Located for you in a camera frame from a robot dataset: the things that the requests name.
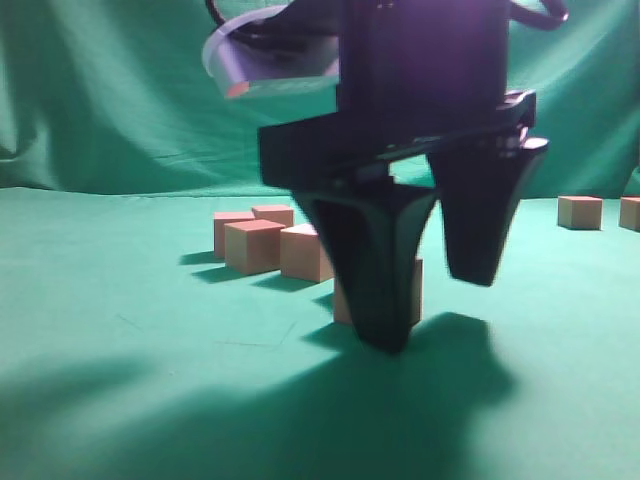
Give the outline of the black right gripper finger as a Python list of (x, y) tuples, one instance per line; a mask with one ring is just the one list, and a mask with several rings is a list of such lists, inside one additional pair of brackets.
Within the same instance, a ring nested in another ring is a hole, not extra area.
[(323, 243), (359, 338), (401, 352), (413, 319), (415, 258), (436, 191), (372, 182), (293, 197)]

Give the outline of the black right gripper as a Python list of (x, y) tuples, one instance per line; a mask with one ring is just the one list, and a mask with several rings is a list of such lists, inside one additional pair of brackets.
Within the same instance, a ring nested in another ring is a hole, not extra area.
[[(508, 1), (340, 1), (334, 113), (264, 127), (270, 186), (318, 189), (349, 170), (533, 122), (535, 98), (506, 94)], [(451, 276), (493, 284), (522, 191), (549, 140), (428, 155)]]

